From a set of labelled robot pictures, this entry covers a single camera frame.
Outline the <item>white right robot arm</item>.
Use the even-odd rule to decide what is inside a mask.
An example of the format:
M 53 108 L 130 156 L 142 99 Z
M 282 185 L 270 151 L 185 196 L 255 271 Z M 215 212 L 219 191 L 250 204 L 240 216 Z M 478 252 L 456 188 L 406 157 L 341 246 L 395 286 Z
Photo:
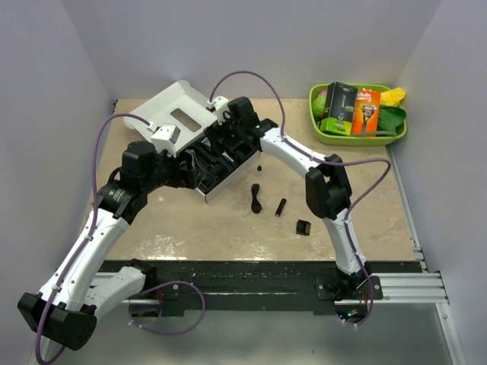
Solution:
M 361 271 L 361 252 L 357 249 L 350 220 L 352 189 L 341 158 L 326 157 L 289 138 L 281 125 L 260 119 L 246 97 L 228 100 L 212 97 L 208 111 L 217 116 L 225 142 L 245 141 L 292 168 L 304 179 L 305 200 L 310 211 L 322 219 L 336 254 L 339 290 L 355 299 L 366 289 Z

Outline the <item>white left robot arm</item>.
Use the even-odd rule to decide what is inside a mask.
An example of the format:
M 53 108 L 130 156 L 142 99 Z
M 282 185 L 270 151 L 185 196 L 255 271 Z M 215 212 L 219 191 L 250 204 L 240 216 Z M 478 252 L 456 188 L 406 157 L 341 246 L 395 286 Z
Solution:
M 155 268 L 138 260 L 124 265 L 102 290 L 91 282 L 113 244 L 162 186 L 194 189 L 196 156 L 157 152 L 146 141 L 132 142 L 122 163 L 95 195 L 85 228 L 54 275 L 37 293 L 25 293 L 18 309 L 37 334 L 76 351 L 86 345 L 98 320 L 132 295 L 152 297 L 158 288 Z

